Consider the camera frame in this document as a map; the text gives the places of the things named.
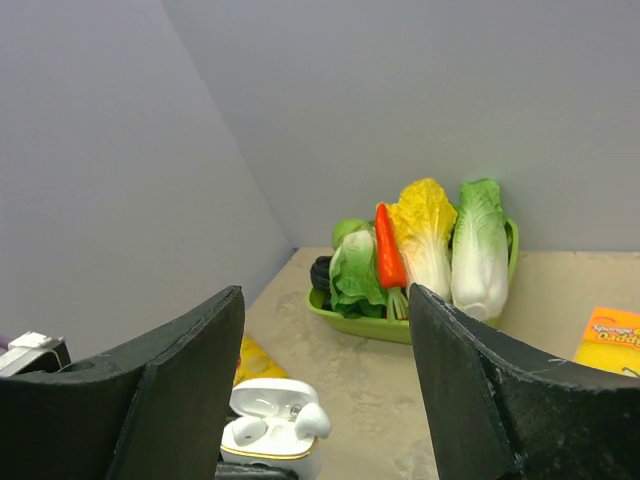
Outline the white earbud charging case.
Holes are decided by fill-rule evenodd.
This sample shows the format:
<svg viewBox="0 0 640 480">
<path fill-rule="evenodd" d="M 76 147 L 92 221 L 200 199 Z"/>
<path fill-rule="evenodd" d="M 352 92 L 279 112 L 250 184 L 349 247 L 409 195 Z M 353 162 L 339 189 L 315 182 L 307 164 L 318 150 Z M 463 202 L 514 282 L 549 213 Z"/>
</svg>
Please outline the white earbud charging case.
<svg viewBox="0 0 640 480">
<path fill-rule="evenodd" d="M 262 464 L 290 469 L 300 479 L 315 479 L 321 471 L 320 438 L 298 440 L 294 421 L 307 403 L 320 405 L 319 395 L 309 384 L 290 378 L 255 378 L 233 387 L 230 407 L 238 415 L 260 417 L 268 424 L 265 435 L 246 446 L 238 446 L 230 421 L 220 444 L 222 459 L 238 464 Z"/>
</svg>

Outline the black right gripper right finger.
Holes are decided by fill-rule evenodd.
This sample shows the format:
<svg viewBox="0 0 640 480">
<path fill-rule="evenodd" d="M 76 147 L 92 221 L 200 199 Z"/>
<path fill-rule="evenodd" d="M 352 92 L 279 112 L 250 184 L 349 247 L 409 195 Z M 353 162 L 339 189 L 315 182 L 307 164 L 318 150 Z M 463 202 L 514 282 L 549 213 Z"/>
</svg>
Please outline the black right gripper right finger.
<svg viewBox="0 0 640 480">
<path fill-rule="evenodd" d="M 638 478 L 638 380 L 541 351 L 417 284 L 409 326 L 440 478 Z"/>
</svg>

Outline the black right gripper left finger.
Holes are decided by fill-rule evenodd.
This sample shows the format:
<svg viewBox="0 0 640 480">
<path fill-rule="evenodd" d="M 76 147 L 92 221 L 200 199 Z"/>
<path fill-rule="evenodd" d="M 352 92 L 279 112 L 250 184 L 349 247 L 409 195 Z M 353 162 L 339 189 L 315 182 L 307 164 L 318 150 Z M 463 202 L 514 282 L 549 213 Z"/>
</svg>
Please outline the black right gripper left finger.
<svg viewBox="0 0 640 480">
<path fill-rule="evenodd" d="M 182 316 L 48 373 L 1 382 L 5 479 L 210 479 L 244 331 L 230 286 Z"/>
</svg>

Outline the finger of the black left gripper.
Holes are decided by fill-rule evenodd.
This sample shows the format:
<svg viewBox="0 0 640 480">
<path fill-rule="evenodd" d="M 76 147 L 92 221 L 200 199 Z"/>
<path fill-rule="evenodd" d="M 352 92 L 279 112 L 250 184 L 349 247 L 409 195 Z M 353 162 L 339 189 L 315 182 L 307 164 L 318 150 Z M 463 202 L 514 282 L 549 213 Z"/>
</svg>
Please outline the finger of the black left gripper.
<svg viewBox="0 0 640 480">
<path fill-rule="evenodd" d="M 262 464 L 238 464 L 219 461 L 215 480 L 295 480 L 295 472 L 290 469 Z"/>
</svg>

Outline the white wireless earbud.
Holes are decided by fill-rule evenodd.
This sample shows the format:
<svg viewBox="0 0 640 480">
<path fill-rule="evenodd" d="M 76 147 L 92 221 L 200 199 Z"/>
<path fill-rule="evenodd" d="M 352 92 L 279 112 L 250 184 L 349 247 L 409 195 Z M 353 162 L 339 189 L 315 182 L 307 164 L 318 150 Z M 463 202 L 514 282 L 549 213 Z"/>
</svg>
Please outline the white wireless earbud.
<svg viewBox="0 0 640 480">
<path fill-rule="evenodd" d="M 327 439 L 331 431 L 331 421 L 324 409 L 317 403 L 305 404 L 294 421 L 294 432 L 298 440 Z"/>
<path fill-rule="evenodd" d="M 261 439 L 268 430 L 268 424 L 260 417 L 243 416 L 234 420 L 230 429 L 234 442 L 243 447 Z"/>
</svg>

